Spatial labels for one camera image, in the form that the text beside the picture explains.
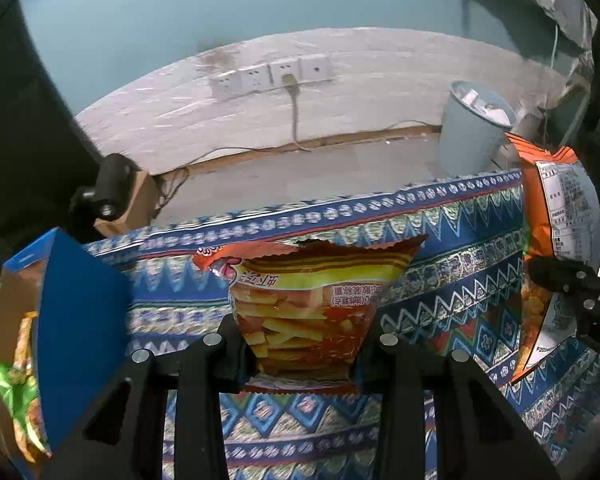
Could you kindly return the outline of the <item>orange white snack bag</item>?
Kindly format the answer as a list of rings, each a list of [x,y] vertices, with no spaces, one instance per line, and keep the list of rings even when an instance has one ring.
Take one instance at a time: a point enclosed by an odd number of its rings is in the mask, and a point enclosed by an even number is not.
[[[533,257],[600,268],[600,202],[595,186],[572,148],[554,153],[509,133],[524,181],[524,215]],[[521,335],[515,380],[533,370],[576,331],[573,307],[563,292],[550,292],[524,276]]]

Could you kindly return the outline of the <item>red orange fries bag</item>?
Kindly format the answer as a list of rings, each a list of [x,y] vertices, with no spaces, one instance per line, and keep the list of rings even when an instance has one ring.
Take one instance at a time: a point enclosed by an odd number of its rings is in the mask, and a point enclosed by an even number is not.
[[[202,248],[193,262],[228,286],[256,358],[247,390],[340,392],[352,390],[349,370],[373,318],[425,240],[370,247],[260,240]]]

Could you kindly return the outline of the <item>pale blue waste bin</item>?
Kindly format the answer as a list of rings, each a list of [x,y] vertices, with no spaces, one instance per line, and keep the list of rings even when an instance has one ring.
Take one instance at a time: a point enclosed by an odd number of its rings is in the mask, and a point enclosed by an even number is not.
[[[499,94],[478,82],[456,80],[442,114],[438,156],[449,176],[486,171],[517,117]]]

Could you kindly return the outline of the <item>white wall socket strip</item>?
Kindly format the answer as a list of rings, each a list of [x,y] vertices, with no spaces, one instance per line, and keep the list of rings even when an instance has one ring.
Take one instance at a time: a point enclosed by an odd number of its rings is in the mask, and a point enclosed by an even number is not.
[[[213,99],[224,101],[284,88],[286,84],[313,84],[334,77],[334,66],[328,55],[305,54],[210,76],[209,87]]]

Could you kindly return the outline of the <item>patterned blue table cloth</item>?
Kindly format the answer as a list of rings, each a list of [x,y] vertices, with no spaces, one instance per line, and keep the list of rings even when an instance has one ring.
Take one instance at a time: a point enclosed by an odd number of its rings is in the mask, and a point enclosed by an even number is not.
[[[159,354],[212,332],[230,310],[225,282],[194,263],[199,249],[268,238],[367,246],[419,234],[425,243],[385,310],[384,329],[439,354],[471,354],[550,460],[562,463],[600,408],[600,355],[568,339],[526,377],[513,376],[524,251],[517,170],[148,226],[88,250],[129,275],[130,346]],[[220,409],[230,478],[372,474],[378,396],[224,394]]]

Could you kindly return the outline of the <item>green pea snack bag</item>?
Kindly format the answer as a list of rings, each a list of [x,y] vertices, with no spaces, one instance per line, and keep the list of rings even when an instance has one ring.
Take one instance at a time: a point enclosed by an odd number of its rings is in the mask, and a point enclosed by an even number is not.
[[[30,463],[50,456],[44,434],[38,382],[30,366],[0,361],[0,399],[12,420],[17,448]]]

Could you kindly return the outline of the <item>long yellow snack pack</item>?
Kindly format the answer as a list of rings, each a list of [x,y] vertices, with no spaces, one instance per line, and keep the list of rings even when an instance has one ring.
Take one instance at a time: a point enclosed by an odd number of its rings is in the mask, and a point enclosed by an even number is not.
[[[23,315],[18,328],[14,362],[12,362],[17,377],[23,379],[29,386],[36,384],[33,371],[32,330],[37,317],[35,311]]]

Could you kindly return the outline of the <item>blue cardboard box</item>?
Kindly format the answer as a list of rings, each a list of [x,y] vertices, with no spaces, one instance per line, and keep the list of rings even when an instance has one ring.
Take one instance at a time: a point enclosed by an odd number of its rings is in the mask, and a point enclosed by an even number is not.
[[[44,434],[51,451],[124,357],[132,284],[61,229],[5,261],[0,281],[0,361],[12,366],[23,315],[32,330]]]

